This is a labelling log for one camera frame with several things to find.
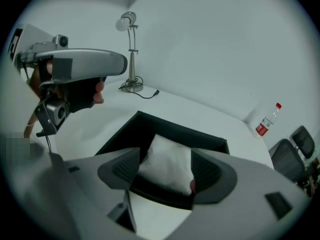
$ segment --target black tray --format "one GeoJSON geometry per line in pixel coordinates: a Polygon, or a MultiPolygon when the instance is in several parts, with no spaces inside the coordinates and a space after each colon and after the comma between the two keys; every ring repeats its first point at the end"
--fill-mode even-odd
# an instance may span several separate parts
{"type": "MultiPolygon", "coordinates": [[[[140,148],[141,163],[147,155],[147,151],[155,134],[189,148],[206,149],[229,154],[227,141],[223,138],[205,134],[138,111],[110,138],[96,155],[125,148],[140,148]]],[[[163,189],[139,175],[134,178],[130,190],[144,198],[160,204],[180,209],[192,209],[192,195],[185,196],[163,189]]]]}

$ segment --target white cloth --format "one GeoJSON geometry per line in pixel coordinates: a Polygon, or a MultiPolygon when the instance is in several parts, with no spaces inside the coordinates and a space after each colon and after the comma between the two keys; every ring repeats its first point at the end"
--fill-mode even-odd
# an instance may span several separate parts
{"type": "Polygon", "coordinates": [[[156,134],[138,174],[159,187],[188,196],[194,178],[191,148],[156,134]]]}

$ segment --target office chair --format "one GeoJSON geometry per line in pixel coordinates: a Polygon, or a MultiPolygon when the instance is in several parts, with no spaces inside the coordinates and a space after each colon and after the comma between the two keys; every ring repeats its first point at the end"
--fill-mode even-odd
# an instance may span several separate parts
{"type": "Polygon", "coordinates": [[[315,151],[315,142],[310,133],[302,125],[291,136],[299,150],[306,159],[309,159],[315,151]]]}
{"type": "Polygon", "coordinates": [[[274,169],[292,182],[298,181],[305,172],[304,162],[287,139],[280,141],[271,160],[274,169]]]}

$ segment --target white table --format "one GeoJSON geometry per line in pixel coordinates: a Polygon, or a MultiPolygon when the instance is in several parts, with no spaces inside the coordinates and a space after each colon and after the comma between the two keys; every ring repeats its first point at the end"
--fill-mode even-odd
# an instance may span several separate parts
{"type": "MultiPolygon", "coordinates": [[[[57,152],[64,160],[87,158],[97,151],[137,112],[227,140],[231,156],[273,168],[263,139],[256,139],[247,125],[227,114],[163,91],[151,99],[118,90],[122,82],[107,84],[104,104],[71,114],[55,136],[57,152]]],[[[141,95],[152,96],[155,89],[144,87],[141,95]]],[[[172,233],[191,213],[130,194],[137,235],[161,240],[172,233]]]]}

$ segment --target water bottle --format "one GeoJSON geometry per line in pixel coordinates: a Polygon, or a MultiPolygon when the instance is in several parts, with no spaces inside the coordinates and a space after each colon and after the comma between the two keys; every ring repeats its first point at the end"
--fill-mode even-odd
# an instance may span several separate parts
{"type": "Polygon", "coordinates": [[[275,107],[269,111],[269,113],[264,117],[261,123],[255,128],[256,132],[263,136],[269,130],[269,128],[275,124],[281,105],[277,103],[275,107]]]}

